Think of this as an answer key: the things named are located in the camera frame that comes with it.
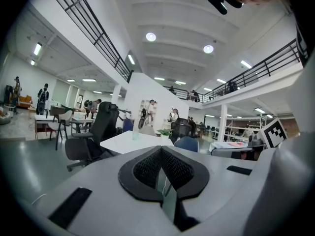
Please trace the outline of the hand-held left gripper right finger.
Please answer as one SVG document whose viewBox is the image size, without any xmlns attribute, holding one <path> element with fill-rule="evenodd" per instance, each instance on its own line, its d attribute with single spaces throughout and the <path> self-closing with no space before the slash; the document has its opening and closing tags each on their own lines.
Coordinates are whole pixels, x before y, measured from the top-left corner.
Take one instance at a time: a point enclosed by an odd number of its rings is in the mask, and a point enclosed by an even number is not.
<svg viewBox="0 0 315 236">
<path fill-rule="evenodd" d="M 174 225 L 184 232 L 219 211 L 242 187 L 255 164 L 162 146 L 162 169 L 176 191 Z"/>
</svg>

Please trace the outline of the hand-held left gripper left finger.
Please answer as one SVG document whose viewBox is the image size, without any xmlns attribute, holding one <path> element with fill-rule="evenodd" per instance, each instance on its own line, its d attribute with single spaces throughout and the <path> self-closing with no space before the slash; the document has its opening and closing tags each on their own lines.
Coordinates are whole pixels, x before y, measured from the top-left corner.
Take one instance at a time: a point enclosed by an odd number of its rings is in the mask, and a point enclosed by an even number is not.
<svg viewBox="0 0 315 236">
<path fill-rule="evenodd" d="M 34 205 L 23 202 L 24 212 L 49 236 L 176 236 L 180 231 L 159 203 L 139 201 L 119 183 L 121 166 L 149 150 L 144 148 L 94 162 Z M 65 230 L 48 217 L 78 187 L 92 193 Z"/>
</svg>

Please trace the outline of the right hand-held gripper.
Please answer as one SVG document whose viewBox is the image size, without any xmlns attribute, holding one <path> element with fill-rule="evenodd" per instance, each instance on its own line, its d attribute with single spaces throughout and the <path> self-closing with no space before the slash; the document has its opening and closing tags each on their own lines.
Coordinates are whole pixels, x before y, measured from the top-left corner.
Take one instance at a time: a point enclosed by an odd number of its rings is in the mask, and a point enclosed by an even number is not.
<svg viewBox="0 0 315 236">
<path fill-rule="evenodd" d="M 287 133 L 279 118 L 261 128 L 257 134 L 249 137 L 248 147 L 275 148 L 288 138 Z"/>
</svg>

